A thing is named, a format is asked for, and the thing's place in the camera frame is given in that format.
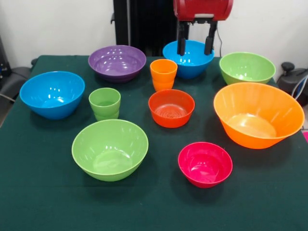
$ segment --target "plastic bowl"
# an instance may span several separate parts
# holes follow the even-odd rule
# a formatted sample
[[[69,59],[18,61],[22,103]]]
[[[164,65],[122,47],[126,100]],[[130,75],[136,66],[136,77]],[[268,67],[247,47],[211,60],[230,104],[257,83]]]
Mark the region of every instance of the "plastic bowl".
[[[149,99],[153,120],[165,128],[178,128],[186,124],[194,110],[189,94],[175,89],[161,90]]]
[[[267,83],[276,72],[275,65],[270,60],[248,52],[230,53],[221,58],[219,66],[227,84]]]
[[[223,182],[232,172],[232,160],[221,147],[207,142],[187,145],[179,154],[179,167],[190,183],[211,188]]]
[[[103,181],[121,180],[133,173],[149,147],[144,131],[120,119],[96,122],[74,139],[72,155],[90,176]]]
[[[71,72],[47,72],[29,79],[20,89],[20,99],[47,119],[63,119],[77,108],[85,90],[83,79]]]
[[[205,55],[204,49],[204,43],[186,40],[185,54],[180,56],[177,54],[178,42],[174,41],[164,47],[163,55],[178,65],[178,77],[190,79],[204,72],[214,58],[214,51],[210,55]]]
[[[263,149],[295,134],[304,111],[284,91],[261,83],[235,83],[222,88],[214,108],[228,136],[239,145]]]
[[[88,62],[102,79],[112,83],[125,83],[139,74],[146,57],[135,47],[116,45],[95,51],[89,56]]]

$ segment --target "stacked cups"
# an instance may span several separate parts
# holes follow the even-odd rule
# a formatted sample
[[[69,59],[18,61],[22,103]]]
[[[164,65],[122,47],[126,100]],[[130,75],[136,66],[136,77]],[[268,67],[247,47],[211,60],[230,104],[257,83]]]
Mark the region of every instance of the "stacked cups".
[[[90,94],[89,102],[97,121],[118,119],[121,95],[116,89],[97,89]]]
[[[158,59],[150,65],[155,91],[172,89],[178,65],[168,59]]]

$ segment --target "large orange bowl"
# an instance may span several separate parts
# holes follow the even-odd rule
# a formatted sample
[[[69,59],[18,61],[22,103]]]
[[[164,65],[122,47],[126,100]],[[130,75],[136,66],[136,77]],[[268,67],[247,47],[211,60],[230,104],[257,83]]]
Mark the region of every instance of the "large orange bowl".
[[[261,83],[236,83],[222,88],[214,108],[228,136],[252,149],[268,148],[298,132],[304,111],[284,91]]]

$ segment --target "green cup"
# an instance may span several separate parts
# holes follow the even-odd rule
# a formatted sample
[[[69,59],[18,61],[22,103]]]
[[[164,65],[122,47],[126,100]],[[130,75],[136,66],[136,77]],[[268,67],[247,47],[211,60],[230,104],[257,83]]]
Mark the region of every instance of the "green cup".
[[[90,106],[97,121],[118,119],[121,94],[113,88],[99,88],[89,96]]]

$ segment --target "pink bowl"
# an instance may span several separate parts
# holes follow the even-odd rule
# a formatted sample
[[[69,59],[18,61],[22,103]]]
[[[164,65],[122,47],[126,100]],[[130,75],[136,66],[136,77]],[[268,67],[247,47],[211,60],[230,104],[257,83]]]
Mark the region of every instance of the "pink bowl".
[[[179,154],[179,167],[186,178],[199,188],[211,188],[232,172],[232,160],[221,147],[207,142],[187,145]]]

